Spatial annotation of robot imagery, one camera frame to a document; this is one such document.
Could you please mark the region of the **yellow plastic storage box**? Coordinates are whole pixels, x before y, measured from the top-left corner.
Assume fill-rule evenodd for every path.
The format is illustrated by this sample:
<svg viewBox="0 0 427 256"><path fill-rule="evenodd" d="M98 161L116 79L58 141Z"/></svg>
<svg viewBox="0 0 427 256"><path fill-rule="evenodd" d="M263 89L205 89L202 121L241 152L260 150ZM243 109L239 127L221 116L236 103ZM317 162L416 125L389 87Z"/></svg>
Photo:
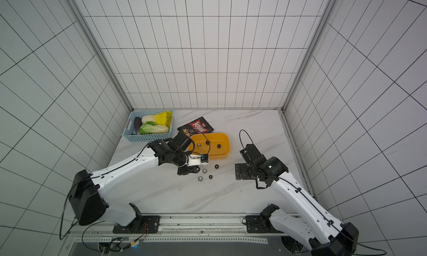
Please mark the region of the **yellow plastic storage box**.
<svg viewBox="0 0 427 256"><path fill-rule="evenodd" d="M188 150L196 154L208 154L209 160L225 159L230 153L229 137L224 133L196 134L191 136L191 139L194 144L190 143Z"/></svg>

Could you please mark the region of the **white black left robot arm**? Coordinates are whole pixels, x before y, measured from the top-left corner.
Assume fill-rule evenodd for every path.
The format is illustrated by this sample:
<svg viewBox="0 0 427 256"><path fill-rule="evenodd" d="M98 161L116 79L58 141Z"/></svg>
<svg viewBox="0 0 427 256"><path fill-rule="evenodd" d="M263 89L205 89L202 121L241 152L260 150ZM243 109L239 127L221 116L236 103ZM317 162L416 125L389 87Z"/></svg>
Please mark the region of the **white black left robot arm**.
<svg viewBox="0 0 427 256"><path fill-rule="evenodd" d="M128 196L141 188L132 185L143 172L162 164L178 167L179 176L198 173L201 165L209 162L208 153L188 150L194 141L183 131L174 138L148 142L135 155L113 166L90 173L86 170L75 175L67 196L77 223L88 226L98 221L115 223L119 233L140 233L147 229L147 220Z"/></svg>

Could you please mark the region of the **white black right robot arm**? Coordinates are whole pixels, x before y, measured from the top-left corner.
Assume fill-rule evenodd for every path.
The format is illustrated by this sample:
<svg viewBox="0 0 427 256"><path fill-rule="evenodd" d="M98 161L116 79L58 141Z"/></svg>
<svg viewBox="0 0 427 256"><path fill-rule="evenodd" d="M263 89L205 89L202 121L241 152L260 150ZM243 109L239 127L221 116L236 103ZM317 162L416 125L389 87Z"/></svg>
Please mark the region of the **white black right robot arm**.
<svg viewBox="0 0 427 256"><path fill-rule="evenodd" d="M301 244L314 256L351 256L357 250L359 231L323 208L296 180L277 157L266 159L254 144L240 152L244 163L236 164L236 180L264 182L278 192L299 215L287 214L269 204L258 216L243 220L249 233L284 233L292 243Z"/></svg>

